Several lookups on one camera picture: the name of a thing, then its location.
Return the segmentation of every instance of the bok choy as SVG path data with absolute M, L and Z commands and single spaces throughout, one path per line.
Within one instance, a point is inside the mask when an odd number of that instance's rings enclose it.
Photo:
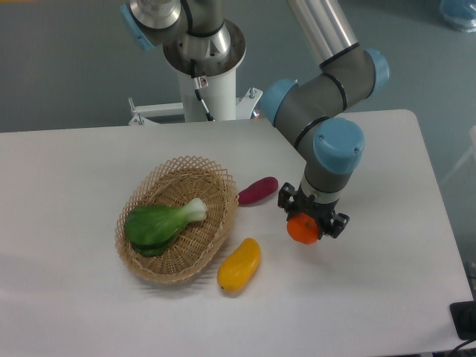
M 154 257 L 163 254 L 186 225 L 205 218 L 207 206 L 199 198 L 181 207 L 137 206 L 127 216 L 124 232 L 135 251 Z

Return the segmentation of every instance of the wicker basket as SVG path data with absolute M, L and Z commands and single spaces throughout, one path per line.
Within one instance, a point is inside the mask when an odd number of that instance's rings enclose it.
M 159 257 L 142 257 L 124 233 L 127 215 L 138 205 L 182 206 L 199 197 L 207 218 L 194 222 Z M 233 225 L 238 193 L 232 176 L 206 158 L 179 157 L 152 171 L 124 207 L 116 227 L 116 249 L 136 275 L 156 283 L 177 283 L 201 271 L 218 251 Z

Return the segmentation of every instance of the blue joint cap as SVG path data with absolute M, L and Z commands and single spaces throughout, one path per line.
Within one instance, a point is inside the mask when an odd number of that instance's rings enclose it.
M 266 89 L 261 97 L 261 110 L 263 110 L 263 113 L 273 126 L 277 110 L 280 108 L 284 97 L 288 94 L 288 91 L 296 85 L 297 84 L 294 80 L 288 78 L 278 80 Z
M 144 33 L 135 23 L 134 18 L 132 17 L 131 13 L 129 12 L 129 9 L 125 4 L 120 7 L 120 14 L 122 15 L 129 29 L 129 32 L 132 34 L 132 37 L 134 37 L 139 47 L 144 51 L 153 50 L 155 46 L 149 41 L 146 35 L 144 35 Z
M 360 127 L 344 118 L 325 120 L 316 130 L 313 147 L 319 163 L 331 173 L 352 173 L 364 151 L 365 137 Z
M 443 17 L 452 17 L 462 20 L 475 20 L 476 8 L 470 1 L 442 0 L 440 2 L 440 12 Z
M 390 77 L 390 68 L 388 67 L 387 59 L 380 54 L 379 50 L 375 48 L 368 48 L 365 50 L 373 61 L 373 66 L 375 67 L 375 84 L 373 85 L 372 93 L 377 92 L 388 82 Z

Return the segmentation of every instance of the purple sweet potato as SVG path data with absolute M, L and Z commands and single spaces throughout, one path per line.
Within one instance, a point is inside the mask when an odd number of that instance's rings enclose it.
M 277 186 L 278 183 L 275 177 L 262 178 L 239 193 L 238 203 L 243 206 L 258 202 L 275 192 Z

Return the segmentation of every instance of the yellow mango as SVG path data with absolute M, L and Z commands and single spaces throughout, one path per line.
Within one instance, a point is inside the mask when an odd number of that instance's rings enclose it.
M 218 269 L 218 284 L 226 292 L 240 291 L 251 279 L 260 261 L 260 245 L 253 238 L 246 238 Z

